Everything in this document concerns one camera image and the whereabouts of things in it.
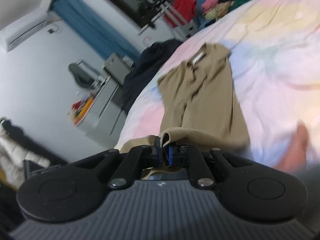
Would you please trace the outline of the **person's left hand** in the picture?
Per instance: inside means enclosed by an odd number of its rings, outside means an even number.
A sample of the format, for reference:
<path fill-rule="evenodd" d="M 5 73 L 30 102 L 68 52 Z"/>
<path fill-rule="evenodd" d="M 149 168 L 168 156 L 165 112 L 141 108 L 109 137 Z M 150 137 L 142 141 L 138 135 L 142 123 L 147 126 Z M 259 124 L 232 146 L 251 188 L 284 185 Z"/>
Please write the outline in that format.
<path fill-rule="evenodd" d="M 290 145 L 281 161 L 274 167 L 276 170 L 292 173 L 306 168 L 306 151 L 309 144 L 309 133 L 307 126 L 300 122 Z"/>

